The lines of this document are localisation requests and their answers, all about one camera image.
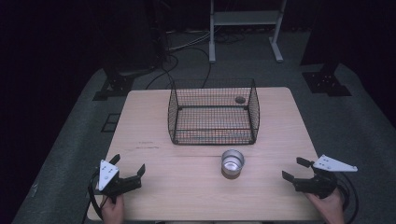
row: gray carpet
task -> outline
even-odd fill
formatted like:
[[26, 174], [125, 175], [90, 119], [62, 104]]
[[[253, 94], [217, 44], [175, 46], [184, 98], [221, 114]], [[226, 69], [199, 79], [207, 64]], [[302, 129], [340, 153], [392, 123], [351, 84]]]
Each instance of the gray carpet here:
[[[210, 78], [251, 77], [258, 87], [288, 87], [318, 155], [326, 154], [359, 167], [357, 173], [348, 175], [360, 197], [360, 211], [354, 223], [394, 223], [395, 129], [356, 74], [343, 65], [335, 75], [352, 96], [311, 93], [302, 72], [318, 71], [320, 65], [299, 65], [309, 33], [280, 34], [278, 45], [283, 63], [276, 63], [268, 43], [269, 35], [246, 35], [245, 40], [232, 45], [216, 45], [217, 62], [211, 66]], [[172, 46], [178, 46], [196, 37], [174, 34], [170, 40]], [[207, 44], [195, 47], [206, 52], [208, 49]], [[178, 58], [177, 67], [170, 72], [173, 78], [205, 78], [209, 64], [201, 51], [185, 49], [173, 55]], [[171, 58], [163, 66], [169, 69], [174, 64], [175, 59]], [[133, 90], [145, 89], [162, 72], [157, 69], [137, 78]], [[92, 100], [105, 80], [103, 70], [92, 75], [14, 223], [90, 223], [85, 218], [89, 203], [87, 185], [94, 167], [106, 156], [113, 135], [101, 130], [108, 114], [120, 113], [125, 101], [125, 97]], [[149, 88], [168, 88], [167, 77], [158, 78]], [[351, 203], [346, 219], [354, 209], [354, 201]]]

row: white metal stand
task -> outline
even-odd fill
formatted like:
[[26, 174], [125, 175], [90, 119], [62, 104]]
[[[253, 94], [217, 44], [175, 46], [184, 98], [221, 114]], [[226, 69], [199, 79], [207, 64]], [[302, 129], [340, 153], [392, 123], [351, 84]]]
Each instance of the white metal stand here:
[[216, 61], [215, 51], [215, 26], [217, 25], [260, 25], [275, 24], [274, 36], [270, 37], [271, 48], [275, 54], [278, 63], [283, 62], [283, 57], [277, 46], [277, 38], [282, 23], [287, 0], [282, 0], [280, 10], [271, 11], [232, 11], [232, 12], [215, 12], [214, 0], [210, 1], [210, 40], [209, 40], [209, 61]]

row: person's left hand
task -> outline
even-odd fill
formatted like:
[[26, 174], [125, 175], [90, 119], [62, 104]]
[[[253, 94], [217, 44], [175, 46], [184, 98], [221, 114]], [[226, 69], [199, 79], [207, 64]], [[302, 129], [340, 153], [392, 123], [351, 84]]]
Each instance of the person's left hand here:
[[117, 196], [117, 202], [111, 202], [107, 196], [103, 196], [102, 217], [105, 224], [121, 224], [124, 221], [124, 201], [123, 195]]

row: wire basket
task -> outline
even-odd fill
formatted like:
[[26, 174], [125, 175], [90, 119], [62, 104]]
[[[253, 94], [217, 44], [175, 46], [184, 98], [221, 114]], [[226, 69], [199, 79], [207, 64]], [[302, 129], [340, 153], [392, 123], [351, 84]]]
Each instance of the wire basket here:
[[259, 124], [253, 79], [172, 82], [168, 131], [176, 145], [251, 145]]

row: wooden table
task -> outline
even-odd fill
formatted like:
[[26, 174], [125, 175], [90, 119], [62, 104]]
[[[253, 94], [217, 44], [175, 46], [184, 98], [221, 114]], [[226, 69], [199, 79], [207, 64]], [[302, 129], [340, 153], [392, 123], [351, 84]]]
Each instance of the wooden table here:
[[[142, 188], [124, 195], [128, 220], [319, 220], [316, 209], [282, 178], [282, 170], [313, 177], [296, 157], [318, 156], [291, 92], [257, 88], [260, 129], [249, 146], [176, 146], [167, 131], [170, 91], [131, 91], [106, 160], [120, 154], [120, 177], [146, 164]], [[221, 154], [235, 148], [245, 156], [236, 179], [220, 171]], [[90, 206], [89, 219], [98, 219]]]

